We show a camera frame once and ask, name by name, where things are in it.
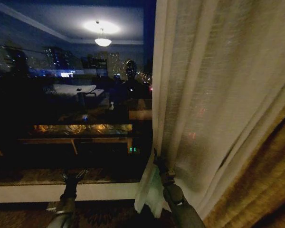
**white curtain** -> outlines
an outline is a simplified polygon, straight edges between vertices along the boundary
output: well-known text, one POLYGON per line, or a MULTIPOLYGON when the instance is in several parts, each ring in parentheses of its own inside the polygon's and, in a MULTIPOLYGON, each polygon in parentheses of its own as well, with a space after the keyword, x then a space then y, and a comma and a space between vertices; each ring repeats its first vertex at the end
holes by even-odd
MULTIPOLYGON (((152 102, 154 147, 204 218, 285 104, 285 0, 157 0, 152 102)), ((158 217, 152 160, 135 208, 158 217)))

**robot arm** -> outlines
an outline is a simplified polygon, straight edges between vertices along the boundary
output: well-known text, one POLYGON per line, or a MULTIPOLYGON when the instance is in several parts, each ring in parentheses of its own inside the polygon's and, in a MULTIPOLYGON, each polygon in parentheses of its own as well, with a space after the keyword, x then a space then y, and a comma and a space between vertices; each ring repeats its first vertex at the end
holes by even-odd
POLYGON ((56 207, 56 216, 47 228, 71 228, 73 224, 73 215, 75 211, 76 188, 87 170, 82 170, 77 175, 63 174, 63 180, 66 183, 64 193, 60 196, 60 202, 56 207))
POLYGON ((164 160, 157 157, 155 151, 154 163, 160 170, 163 196, 170 206, 173 218, 179 228, 206 228, 196 210, 187 202, 183 191, 174 183, 175 173, 170 171, 164 160))

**carpet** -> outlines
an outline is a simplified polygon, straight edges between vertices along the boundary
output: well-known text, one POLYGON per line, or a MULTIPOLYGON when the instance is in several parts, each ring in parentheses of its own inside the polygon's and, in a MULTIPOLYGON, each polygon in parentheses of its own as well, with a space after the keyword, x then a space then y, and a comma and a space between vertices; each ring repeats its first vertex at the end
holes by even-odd
MULTIPOLYGON (((134 200, 76 202, 73 228, 175 228, 171 213, 155 219, 145 206, 138 214, 134 200)), ((47 203, 0 204, 0 228, 46 228, 54 214, 47 203)))

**curtain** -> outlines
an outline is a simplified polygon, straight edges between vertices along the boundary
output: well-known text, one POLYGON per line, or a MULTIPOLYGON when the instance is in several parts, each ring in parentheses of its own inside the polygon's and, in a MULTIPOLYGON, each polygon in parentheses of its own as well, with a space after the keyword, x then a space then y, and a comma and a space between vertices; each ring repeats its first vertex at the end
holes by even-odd
POLYGON ((285 227, 285 108, 205 219, 207 227, 285 227))
MULTIPOLYGON (((285 0, 157 0, 152 99, 154 148, 205 218, 285 105, 285 0)), ((163 204, 155 170, 138 211, 163 204)))

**ceiling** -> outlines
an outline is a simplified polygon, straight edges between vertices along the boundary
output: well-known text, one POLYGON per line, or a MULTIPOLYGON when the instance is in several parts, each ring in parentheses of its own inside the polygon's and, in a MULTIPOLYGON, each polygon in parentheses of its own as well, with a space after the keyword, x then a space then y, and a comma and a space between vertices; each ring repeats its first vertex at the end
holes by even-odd
POLYGON ((89 21, 107 21, 119 32, 106 34, 112 44, 143 44, 143 8, 89 5, 0 3, 0 11, 69 43, 94 43, 98 34, 84 28, 89 21))

